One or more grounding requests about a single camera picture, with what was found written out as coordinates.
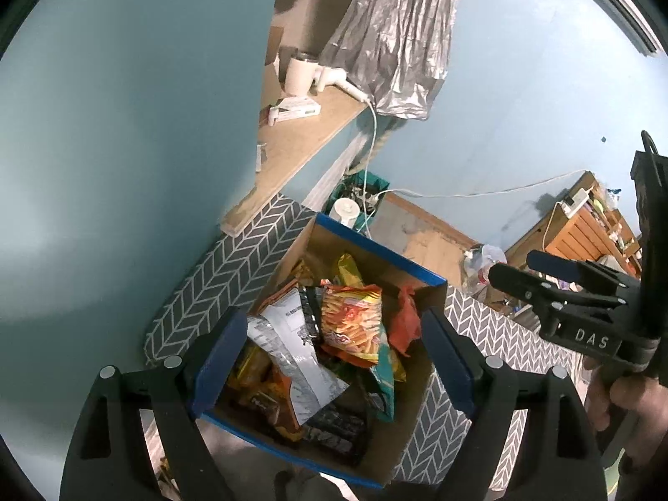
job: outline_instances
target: silver curtain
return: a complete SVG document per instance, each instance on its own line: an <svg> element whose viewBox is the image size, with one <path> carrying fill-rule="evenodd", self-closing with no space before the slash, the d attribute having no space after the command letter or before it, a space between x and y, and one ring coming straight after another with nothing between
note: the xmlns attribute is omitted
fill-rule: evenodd
<svg viewBox="0 0 668 501"><path fill-rule="evenodd" d="M379 114L425 120L448 72L457 0L353 0L320 56Z"/></svg>

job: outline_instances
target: finger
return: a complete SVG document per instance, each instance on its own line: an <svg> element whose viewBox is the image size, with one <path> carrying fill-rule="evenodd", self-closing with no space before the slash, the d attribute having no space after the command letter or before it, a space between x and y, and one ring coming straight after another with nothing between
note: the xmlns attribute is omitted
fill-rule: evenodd
<svg viewBox="0 0 668 501"><path fill-rule="evenodd" d="M587 371L593 371L600 365L600 362L592 358L591 356L585 356L582 360L582 368Z"/></svg>
<svg viewBox="0 0 668 501"><path fill-rule="evenodd" d="M638 424L625 450L635 467L646 465L668 431L668 390L656 379L622 377L610 387L610 399L619 407L638 413Z"/></svg>
<svg viewBox="0 0 668 501"><path fill-rule="evenodd" d="M589 389L587 390L587 398L584 401L587 418L589 418L589 423L596 431L603 431L610 425L609 406L610 398L608 390L597 371L592 376Z"/></svg>

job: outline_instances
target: brown box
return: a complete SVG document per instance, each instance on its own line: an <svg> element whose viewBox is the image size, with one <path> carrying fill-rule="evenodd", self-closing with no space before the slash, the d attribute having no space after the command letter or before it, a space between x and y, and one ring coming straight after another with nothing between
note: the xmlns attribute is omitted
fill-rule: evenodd
<svg viewBox="0 0 668 501"><path fill-rule="evenodd" d="M397 310L399 287L404 284L417 289L415 302L419 311L429 306L443 309L447 284L441 277L323 214L318 214L310 221L293 242L255 306L286 280L300 258L305 259L316 278L329 278L336 259L343 252L353 255L366 284L382 287L383 321L386 326ZM392 479L393 469L399 463L400 455L413 433L423 394L433 371L432 361L421 341L413 341L408 353L410 358L402 358L407 381L395 385L395 420L392 423L372 423L368 450L355 467L344 465L330 454L306 443L297 448L278 443L257 431L248 420L248 414L235 411L226 403L225 397L220 398L216 407L206 413L206 418L297 465L338 476L348 482L372 487L384 486Z"/></svg>
<svg viewBox="0 0 668 501"><path fill-rule="evenodd" d="M283 96L281 83L274 69L274 60L278 56L281 47L283 28L272 26L269 28L269 37L266 42L265 69L262 75L262 93L260 94L260 124L266 123L268 108L274 105Z"/></svg>

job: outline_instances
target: herringbone patterned fabric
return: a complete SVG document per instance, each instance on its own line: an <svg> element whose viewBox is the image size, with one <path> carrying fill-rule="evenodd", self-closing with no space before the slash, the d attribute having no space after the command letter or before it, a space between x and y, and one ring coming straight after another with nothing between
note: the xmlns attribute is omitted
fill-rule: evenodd
<svg viewBox="0 0 668 501"><path fill-rule="evenodd" d="M497 355L513 369L544 373L553 365L561 364L572 379L579 375L577 353L543 341L502 314L466 297L458 289L448 289L445 316L455 330L469 336L483 354ZM470 422L452 407L435 372L432 373L417 421L413 436L395 469L395 479L440 483L462 445ZM501 490L508 485L525 421L526 411L515 412L490 488Z"/></svg>
<svg viewBox="0 0 668 501"><path fill-rule="evenodd" d="M228 305L248 309L315 213L277 194L238 237L216 241L151 322L148 363L182 354Z"/></svg>

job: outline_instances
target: white hair dryer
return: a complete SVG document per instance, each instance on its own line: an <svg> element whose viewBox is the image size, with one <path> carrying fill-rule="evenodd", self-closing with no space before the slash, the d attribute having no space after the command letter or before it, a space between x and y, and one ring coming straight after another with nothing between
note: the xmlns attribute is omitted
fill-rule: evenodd
<svg viewBox="0 0 668 501"><path fill-rule="evenodd" d="M318 66L315 69L313 81L315 81L315 89L318 92L325 90L326 86L336 85L344 92L351 95L356 100L362 103L369 103L369 96L363 93L353 83L347 80L348 74L343 68L329 68L327 66Z"/></svg>

